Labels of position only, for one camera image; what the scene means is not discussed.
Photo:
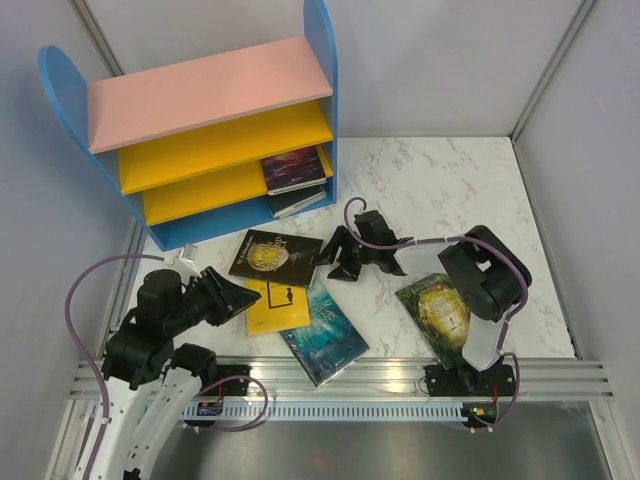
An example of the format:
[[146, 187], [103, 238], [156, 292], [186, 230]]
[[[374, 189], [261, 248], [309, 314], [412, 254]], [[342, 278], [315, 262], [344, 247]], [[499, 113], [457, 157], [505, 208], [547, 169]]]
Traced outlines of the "yellow cover book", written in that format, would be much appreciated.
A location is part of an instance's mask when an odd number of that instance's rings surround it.
[[309, 326], [307, 290], [275, 282], [249, 279], [246, 287], [261, 298], [247, 311], [247, 333], [259, 335]]

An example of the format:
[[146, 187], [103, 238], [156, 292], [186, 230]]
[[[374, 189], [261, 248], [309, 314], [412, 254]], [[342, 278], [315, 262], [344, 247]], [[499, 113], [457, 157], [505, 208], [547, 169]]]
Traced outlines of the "black moon cover book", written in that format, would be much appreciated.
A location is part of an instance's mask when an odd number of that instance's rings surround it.
[[249, 229], [229, 274], [266, 282], [309, 287], [322, 239]]

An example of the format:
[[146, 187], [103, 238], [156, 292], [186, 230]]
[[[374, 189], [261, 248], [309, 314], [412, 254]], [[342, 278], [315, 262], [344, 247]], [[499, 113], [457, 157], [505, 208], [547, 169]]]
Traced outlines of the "teal ocean cover book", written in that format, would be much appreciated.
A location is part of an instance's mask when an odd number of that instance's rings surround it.
[[280, 335], [319, 388], [368, 352], [369, 345], [321, 282], [312, 283], [307, 301], [310, 324]]

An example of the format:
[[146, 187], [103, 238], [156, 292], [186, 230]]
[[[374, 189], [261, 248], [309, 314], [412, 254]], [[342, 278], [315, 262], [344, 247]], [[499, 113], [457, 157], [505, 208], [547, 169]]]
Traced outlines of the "dark navy blue book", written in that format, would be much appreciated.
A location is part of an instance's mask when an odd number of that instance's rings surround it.
[[267, 204], [273, 217], [281, 219], [293, 215], [325, 197], [326, 192], [322, 186], [310, 186], [291, 192], [269, 195]]

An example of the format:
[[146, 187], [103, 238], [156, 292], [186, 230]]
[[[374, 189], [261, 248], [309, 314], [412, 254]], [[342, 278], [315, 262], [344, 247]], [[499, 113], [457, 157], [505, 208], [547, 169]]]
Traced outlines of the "purple galaxy cover book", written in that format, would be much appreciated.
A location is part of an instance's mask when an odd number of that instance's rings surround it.
[[279, 195], [324, 184], [324, 153], [320, 146], [309, 146], [260, 160], [268, 195]]

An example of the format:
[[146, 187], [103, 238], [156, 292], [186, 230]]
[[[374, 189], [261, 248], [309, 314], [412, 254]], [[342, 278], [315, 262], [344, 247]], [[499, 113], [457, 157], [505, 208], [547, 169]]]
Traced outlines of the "green gold forest book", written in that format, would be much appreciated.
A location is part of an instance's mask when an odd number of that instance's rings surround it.
[[470, 310], [443, 273], [433, 273], [396, 292], [439, 364], [445, 369], [463, 363]]

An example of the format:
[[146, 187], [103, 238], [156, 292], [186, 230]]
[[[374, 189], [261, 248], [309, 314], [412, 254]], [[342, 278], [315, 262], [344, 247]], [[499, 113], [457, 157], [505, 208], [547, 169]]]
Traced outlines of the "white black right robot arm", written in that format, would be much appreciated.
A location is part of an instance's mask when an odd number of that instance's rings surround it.
[[399, 238], [376, 210], [337, 227], [317, 266], [355, 282], [365, 265], [415, 282], [396, 297], [421, 331], [439, 369], [471, 394], [493, 381], [511, 317], [527, 299], [527, 267], [486, 226], [448, 239]]

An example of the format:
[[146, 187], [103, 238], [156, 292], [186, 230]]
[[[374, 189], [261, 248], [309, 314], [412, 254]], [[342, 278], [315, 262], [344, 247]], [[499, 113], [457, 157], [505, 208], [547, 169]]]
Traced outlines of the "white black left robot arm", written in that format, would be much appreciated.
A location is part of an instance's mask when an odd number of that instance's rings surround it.
[[227, 381], [213, 351], [175, 347], [175, 337], [201, 322], [221, 326], [260, 298], [211, 267], [147, 274], [96, 371], [101, 399], [75, 478], [148, 478], [185, 408]]

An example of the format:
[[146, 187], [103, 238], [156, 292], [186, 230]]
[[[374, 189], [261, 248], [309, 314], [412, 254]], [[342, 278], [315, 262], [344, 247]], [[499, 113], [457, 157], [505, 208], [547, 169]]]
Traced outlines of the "blue pink yellow bookshelf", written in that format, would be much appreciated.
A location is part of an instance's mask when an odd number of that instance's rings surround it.
[[66, 133], [161, 250], [270, 222], [261, 160], [313, 147], [337, 197], [338, 52], [328, 9], [300, 36], [87, 81], [56, 46], [38, 54]]

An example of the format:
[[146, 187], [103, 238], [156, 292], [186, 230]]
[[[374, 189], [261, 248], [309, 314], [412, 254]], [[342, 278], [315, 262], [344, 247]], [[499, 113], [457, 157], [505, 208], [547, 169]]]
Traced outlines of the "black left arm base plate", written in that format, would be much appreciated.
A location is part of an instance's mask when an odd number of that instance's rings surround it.
[[249, 376], [249, 365], [218, 365], [215, 372], [205, 377], [203, 388], [208, 390], [201, 393], [202, 397], [221, 400], [227, 396], [244, 396], [247, 393], [249, 381], [246, 379], [232, 379], [232, 376]]

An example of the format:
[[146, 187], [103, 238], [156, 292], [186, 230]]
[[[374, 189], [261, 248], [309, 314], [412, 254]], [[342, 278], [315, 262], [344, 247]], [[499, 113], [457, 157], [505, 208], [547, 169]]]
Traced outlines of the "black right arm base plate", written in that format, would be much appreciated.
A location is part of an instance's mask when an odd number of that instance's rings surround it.
[[515, 393], [516, 379], [510, 365], [496, 363], [478, 372], [468, 365], [445, 369], [441, 365], [425, 367], [427, 390], [433, 397], [499, 397]]

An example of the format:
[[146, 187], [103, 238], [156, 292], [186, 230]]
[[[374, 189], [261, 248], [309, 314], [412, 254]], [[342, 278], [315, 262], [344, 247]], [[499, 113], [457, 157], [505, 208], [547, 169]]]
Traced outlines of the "aluminium mounting rail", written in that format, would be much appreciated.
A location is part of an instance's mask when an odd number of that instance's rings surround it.
[[[367, 357], [316, 388], [290, 357], [220, 356], [222, 365], [246, 365], [269, 394], [290, 400], [417, 400], [436, 382], [429, 358]], [[524, 402], [611, 401], [613, 388], [598, 361], [521, 359], [518, 399]]]

